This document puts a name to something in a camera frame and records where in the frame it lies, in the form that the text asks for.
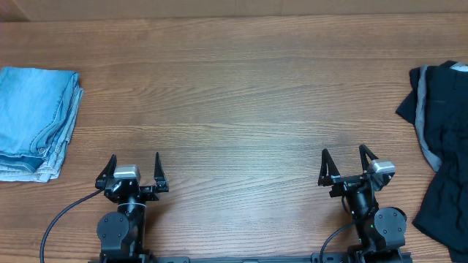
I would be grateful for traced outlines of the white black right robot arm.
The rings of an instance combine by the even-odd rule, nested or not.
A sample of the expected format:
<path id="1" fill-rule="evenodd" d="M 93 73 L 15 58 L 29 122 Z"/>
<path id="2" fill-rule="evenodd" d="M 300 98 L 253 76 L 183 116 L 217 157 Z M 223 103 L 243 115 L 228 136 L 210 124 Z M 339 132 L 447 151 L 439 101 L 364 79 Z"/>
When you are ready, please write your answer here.
<path id="1" fill-rule="evenodd" d="M 328 150 L 321 153 L 321 167 L 317 184 L 329 186 L 330 197 L 339 197 L 341 205 L 352 221 L 331 234 L 320 252 L 312 254 L 312 262 L 387 263 L 411 262 L 411 254 L 403 254 L 407 216 L 397 207 L 379 207 L 375 193 L 389 184 L 395 175 L 395 165 L 380 159 L 365 145 L 359 146 L 362 173 L 341 176 Z M 345 252 L 326 253 L 334 237 L 355 227 L 359 244 Z"/>

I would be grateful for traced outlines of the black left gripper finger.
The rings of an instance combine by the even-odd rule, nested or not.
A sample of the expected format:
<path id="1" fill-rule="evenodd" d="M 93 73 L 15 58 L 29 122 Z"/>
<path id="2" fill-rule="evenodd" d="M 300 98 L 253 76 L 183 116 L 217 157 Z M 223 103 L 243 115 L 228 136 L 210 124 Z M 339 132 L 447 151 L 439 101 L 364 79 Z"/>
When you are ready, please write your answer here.
<path id="1" fill-rule="evenodd" d="M 97 176 L 96 182 L 97 183 L 106 183 L 108 179 L 113 178 L 113 173 L 115 171 L 117 165 L 117 157 L 113 154 L 110 157 L 109 162 L 105 166 L 105 168 L 101 171 L 101 173 Z"/>
<path id="2" fill-rule="evenodd" d="M 155 157 L 154 180 L 155 180 L 157 187 L 167 187 L 167 179 L 162 169 L 162 164 L 161 164 L 159 153 L 156 153 L 156 157 Z"/>

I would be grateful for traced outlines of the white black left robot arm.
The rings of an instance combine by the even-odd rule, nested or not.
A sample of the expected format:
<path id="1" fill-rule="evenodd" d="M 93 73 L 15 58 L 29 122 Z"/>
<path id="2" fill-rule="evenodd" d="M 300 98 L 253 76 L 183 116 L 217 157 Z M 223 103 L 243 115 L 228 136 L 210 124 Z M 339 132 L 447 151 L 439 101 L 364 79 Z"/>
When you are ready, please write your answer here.
<path id="1" fill-rule="evenodd" d="M 45 244 L 56 222 L 69 210 L 86 200 L 103 194 L 117 204 L 117 211 L 104 215 L 97 224 L 97 237 L 101 248 L 100 262 L 153 262 L 154 255 L 144 248 L 146 203 L 159 200 L 161 193 L 169 191 L 169 183 L 155 155 L 154 184 L 140 185 L 140 170 L 135 164 L 118 165 L 117 156 L 109 162 L 95 180 L 94 193 L 65 207 L 48 225 L 43 235 L 39 261 L 45 261 Z"/>

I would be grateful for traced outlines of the medium blue jeans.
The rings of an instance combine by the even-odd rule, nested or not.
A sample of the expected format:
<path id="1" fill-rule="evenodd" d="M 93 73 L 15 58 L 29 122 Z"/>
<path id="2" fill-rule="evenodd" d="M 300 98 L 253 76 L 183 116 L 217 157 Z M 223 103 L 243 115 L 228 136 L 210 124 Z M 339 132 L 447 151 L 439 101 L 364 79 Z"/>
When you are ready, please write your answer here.
<path id="1" fill-rule="evenodd" d="M 34 172 L 64 125 L 79 73 L 1 69 L 1 165 Z"/>

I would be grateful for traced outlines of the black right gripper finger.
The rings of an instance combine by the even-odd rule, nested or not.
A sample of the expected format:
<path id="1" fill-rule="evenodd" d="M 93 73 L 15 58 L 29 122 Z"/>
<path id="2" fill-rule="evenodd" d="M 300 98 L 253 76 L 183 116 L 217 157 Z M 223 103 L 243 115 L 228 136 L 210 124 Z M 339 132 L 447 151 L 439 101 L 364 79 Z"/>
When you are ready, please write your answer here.
<path id="1" fill-rule="evenodd" d="M 373 160 L 377 160 L 378 157 L 369 148 L 362 144 L 359 146 L 359 153 L 361 157 L 361 166 L 364 172 L 373 172 L 374 165 Z"/>
<path id="2" fill-rule="evenodd" d="M 341 175 L 327 149 L 322 150 L 319 185 L 333 185 Z"/>

